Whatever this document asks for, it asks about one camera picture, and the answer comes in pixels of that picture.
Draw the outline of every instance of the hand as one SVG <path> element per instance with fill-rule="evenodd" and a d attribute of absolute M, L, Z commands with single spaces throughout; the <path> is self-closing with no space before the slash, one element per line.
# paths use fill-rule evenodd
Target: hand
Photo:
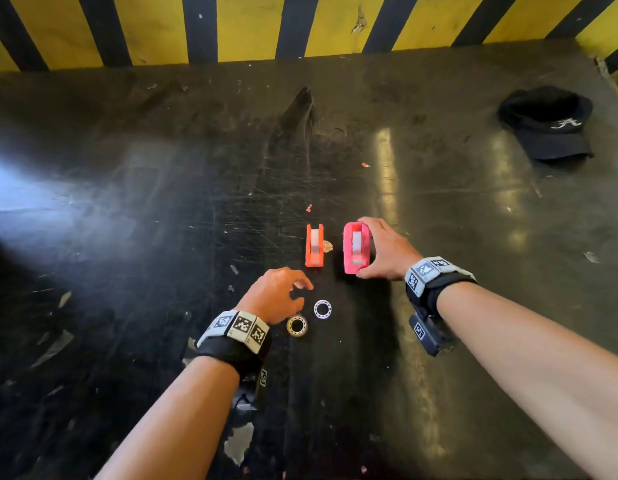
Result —
<path fill-rule="evenodd" d="M 302 271 L 281 267 L 269 269 L 251 285 L 235 310 L 257 315 L 275 325 L 297 314 L 304 306 L 304 298 L 291 299 L 289 291 L 297 288 L 313 289 L 312 282 Z"/>
<path fill-rule="evenodd" d="M 376 244 L 376 260 L 356 273 L 358 278 L 404 279 L 407 270 L 422 259 L 405 237 L 396 233 L 384 219 L 360 217 L 358 222 L 369 226 Z"/>

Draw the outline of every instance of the baseball cap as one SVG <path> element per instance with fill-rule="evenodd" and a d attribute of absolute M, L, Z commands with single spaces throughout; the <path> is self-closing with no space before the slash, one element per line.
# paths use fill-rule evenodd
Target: baseball cap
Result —
<path fill-rule="evenodd" d="M 593 156 L 582 129 L 593 110 L 590 99 L 555 86 L 509 95 L 498 108 L 498 118 L 512 130 L 533 160 Z"/>

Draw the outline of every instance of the cap brim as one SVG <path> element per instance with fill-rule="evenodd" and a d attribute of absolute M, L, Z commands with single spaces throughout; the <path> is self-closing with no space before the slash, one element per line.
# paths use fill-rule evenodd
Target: cap brim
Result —
<path fill-rule="evenodd" d="M 577 155 L 593 156 L 582 133 L 547 134 L 515 130 L 516 139 L 533 160 L 556 160 Z"/>

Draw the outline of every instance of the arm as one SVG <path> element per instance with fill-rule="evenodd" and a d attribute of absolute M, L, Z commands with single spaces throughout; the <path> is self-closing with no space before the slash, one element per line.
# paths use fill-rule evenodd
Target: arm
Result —
<path fill-rule="evenodd" d="M 276 324 L 302 310 L 304 298 L 289 290 L 313 289 L 302 271 L 270 269 L 235 310 Z M 232 365 L 212 357 L 193 359 L 135 425 L 97 480 L 205 478 L 217 449 L 240 377 Z"/>
<path fill-rule="evenodd" d="M 362 278 L 399 280 L 422 259 L 382 219 L 362 217 L 377 257 Z M 587 473 L 618 479 L 618 357 L 473 283 L 438 298 L 442 318 L 500 387 Z"/>

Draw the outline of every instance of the yellow and black striped wall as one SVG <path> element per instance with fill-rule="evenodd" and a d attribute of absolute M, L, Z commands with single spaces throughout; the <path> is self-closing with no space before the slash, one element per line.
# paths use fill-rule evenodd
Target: yellow and black striped wall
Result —
<path fill-rule="evenodd" d="M 618 81 L 618 0 L 0 0 L 0 71 L 569 37 Z"/>

